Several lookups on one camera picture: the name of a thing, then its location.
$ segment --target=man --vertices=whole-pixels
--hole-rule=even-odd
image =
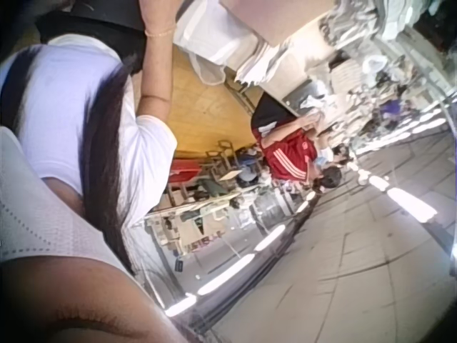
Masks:
[[[340,184],[341,170],[336,163],[347,159],[347,150],[339,149],[342,153],[334,155],[328,146],[328,134],[318,135],[322,116],[308,113],[296,118],[270,95],[263,94],[252,116],[251,129],[274,179],[319,183],[326,188]]]

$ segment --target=person in white shirt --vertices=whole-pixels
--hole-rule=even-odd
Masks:
[[[140,0],[147,40],[136,113],[129,63],[90,36],[58,36],[0,68],[1,125],[18,136],[38,177],[103,232],[130,272],[123,231],[158,204],[177,145],[166,120],[180,4]]]

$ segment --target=red shirt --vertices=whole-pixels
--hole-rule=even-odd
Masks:
[[[261,146],[262,136],[257,129],[253,130],[253,134],[274,179],[308,182],[308,163],[317,158],[317,151],[302,129],[289,134],[282,141],[275,141],[267,148]]]

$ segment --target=bracelet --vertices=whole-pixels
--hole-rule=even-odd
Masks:
[[[161,32],[160,34],[151,34],[150,32],[148,32],[148,30],[144,30],[144,34],[146,35],[146,37],[149,37],[149,38],[159,38],[159,37],[168,36],[169,34],[174,33],[175,30],[176,30],[176,25],[167,31]]]

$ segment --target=long black hair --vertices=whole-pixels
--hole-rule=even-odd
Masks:
[[[24,95],[40,49],[32,47],[17,54],[0,93],[0,124],[17,136]],[[119,66],[101,80],[95,96],[87,99],[79,164],[86,220],[103,233],[105,242],[133,273],[122,237],[130,201],[125,199],[123,209],[119,206],[119,126],[129,74],[129,67]]]

